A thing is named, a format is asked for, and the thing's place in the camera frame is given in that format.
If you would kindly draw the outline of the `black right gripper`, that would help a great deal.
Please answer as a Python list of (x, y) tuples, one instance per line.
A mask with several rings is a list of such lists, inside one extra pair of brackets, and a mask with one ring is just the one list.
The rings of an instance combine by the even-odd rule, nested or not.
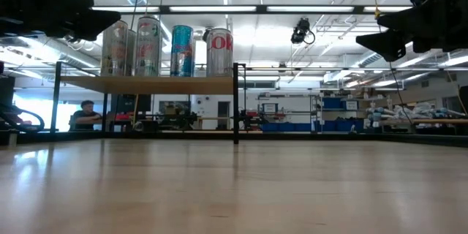
[(382, 15), (379, 26), (387, 31), (356, 37), (359, 45), (374, 51), (387, 62), (403, 58), (411, 38), (427, 48), (445, 52), (467, 48), (467, 0), (411, 0), (412, 8)]

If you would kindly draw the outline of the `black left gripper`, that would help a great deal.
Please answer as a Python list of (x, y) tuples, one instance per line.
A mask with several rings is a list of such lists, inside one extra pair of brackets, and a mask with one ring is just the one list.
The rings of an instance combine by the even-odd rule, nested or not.
[(1, 0), (1, 36), (44, 34), (94, 41), (121, 14), (93, 10), (94, 0)]

